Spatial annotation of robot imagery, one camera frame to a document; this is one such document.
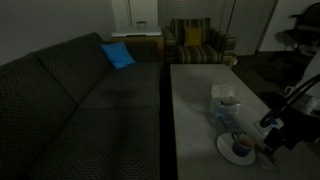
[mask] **plate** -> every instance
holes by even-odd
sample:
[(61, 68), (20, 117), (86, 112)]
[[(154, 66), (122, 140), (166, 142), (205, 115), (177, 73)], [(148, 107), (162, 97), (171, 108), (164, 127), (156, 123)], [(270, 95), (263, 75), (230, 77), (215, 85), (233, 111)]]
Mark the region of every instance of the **plate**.
[(229, 161), (238, 165), (249, 165), (253, 163), (256, 158), (254, 149), (252, 149), (246, 157), (240, 157), (232, 151), (232, 144), (234, 140), (231, 133), (225, 133), (218, 137), (217, 145), (220, 153)]

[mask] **mug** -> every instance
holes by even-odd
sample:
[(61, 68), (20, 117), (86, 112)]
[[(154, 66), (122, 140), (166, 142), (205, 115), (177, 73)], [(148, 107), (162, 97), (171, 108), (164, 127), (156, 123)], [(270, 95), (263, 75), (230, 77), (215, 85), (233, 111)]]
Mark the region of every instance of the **mug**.
[(240, 156), (246, 157), (249, 152), (254, 148), (253, 140), (246, 134), (231, 133), (234, 143), (232, 145), (232, 151)]

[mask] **coffee table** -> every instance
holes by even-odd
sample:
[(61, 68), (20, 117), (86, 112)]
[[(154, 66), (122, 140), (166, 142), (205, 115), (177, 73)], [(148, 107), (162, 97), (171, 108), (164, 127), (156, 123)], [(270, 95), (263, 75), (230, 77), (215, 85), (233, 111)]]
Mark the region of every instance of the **coffee table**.
[(222, 156), (217, 139), (234, 129), (226, 129), (209, 110), (213, 84), (233, 87), (242, 103), (238, 123), (261, 147), (264, 136), (253, 123), (269, 111), (226, 65), (171, 65), (171, 83), (179, 179), (320, 179), (320, 154), (303, 142), (275, 152), (280, 173), (262, 170), (257, 161), (238, 165)]

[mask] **patterned armchair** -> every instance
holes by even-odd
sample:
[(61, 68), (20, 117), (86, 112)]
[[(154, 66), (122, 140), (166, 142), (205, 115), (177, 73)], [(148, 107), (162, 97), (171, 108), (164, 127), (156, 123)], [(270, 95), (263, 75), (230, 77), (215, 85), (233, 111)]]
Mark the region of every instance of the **patterned armchair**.
[[(184, 46), (184, 27), (202, 27), (202, 44)], [(232, 67), (236, 38), (210, 28), (210, 18), (172, 19), (171, 26), (163, 29), (165, 38), (164, 66), (170, 64), (218, 64)]]

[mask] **side table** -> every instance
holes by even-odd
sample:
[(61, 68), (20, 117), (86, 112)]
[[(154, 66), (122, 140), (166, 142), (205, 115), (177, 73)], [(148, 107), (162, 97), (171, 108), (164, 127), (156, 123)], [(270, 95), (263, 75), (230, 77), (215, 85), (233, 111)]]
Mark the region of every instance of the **side table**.
[(112, 34), (111, 41), (119, 42), (143, 42), (153, 41), (158, 45), (158, 58), (160, 69), (163, 68), (164, 60), (164, 37), (159, 26), (147, 27), (145, 29), (138, 29), (136, 27), (120, 28), (115, 30)]

